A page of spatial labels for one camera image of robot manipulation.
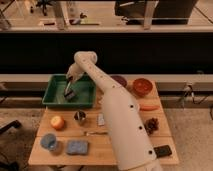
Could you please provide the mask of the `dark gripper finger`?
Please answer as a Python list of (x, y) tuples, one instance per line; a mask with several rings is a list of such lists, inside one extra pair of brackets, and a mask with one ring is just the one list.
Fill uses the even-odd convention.
[(73, 77), (72, 76), (67, 79), (67, 83), (72, 83), (72, 81), (73, 81)]

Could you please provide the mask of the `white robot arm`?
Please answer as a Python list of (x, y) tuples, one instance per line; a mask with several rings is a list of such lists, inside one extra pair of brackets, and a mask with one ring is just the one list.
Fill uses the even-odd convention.
[(136, 98), (96, 66), (97, 54), (78, 51), (67, 78), (76, 82), (87, 73), (102, 90), (101, 113), (120, 171), (163, 171), (139, 114)]

